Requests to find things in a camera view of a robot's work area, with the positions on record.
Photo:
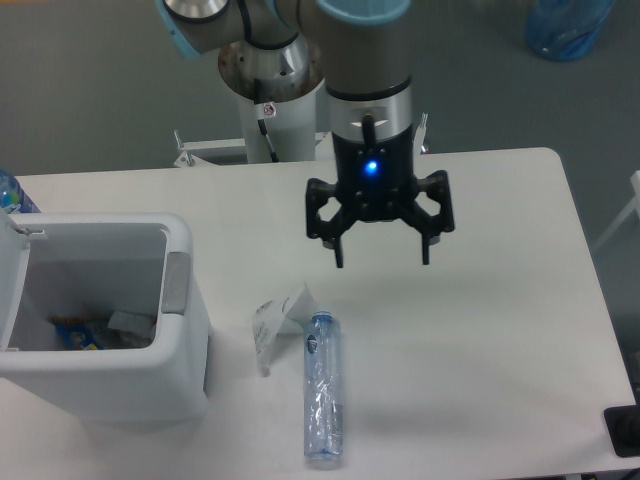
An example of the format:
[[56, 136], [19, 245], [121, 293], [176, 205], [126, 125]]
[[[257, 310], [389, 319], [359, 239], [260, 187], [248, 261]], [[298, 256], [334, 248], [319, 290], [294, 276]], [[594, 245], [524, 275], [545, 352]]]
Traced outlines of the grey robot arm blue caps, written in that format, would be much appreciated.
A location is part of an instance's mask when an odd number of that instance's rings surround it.
[[307, 183], [306, 234], [343, 264], [342, 235], [356, 222], [400, 219], [421, 235], [422, 262], [454, 230], [448, 176], [414, 174], [407, 1], [159, 1], [186, 55], [244, 41], [282, 52], [305, 39], [318, 48], [329, 100], [334, 184]]

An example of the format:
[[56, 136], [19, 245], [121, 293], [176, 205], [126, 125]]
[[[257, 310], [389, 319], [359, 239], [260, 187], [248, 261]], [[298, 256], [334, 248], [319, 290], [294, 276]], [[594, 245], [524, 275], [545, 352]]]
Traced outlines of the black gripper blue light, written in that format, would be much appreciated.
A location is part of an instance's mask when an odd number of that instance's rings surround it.
[[[423, 265], [430, 263], [430, 246], [439, 242], [434, 239], [455, 230], [448, 173], [438, 170], [424, 178], [414, 177], [412, 139], [410, 128], [380, 139], [375, 117], [365, 114], [357, 123], [354, 141], [334, 137], [337, 183], [308, 180], [306, 235], [320, 239], [326, 249], [334, 252], [337, 268], [344, 267], [341, 237], [357, 220], [403, 220], [420, 234]], [[436, 214], [428, 213], [417, 203], [420, 194], [438, 204]], [[331, 198], [340, 207], [331, 219], [323, 220], [320, 210]]]

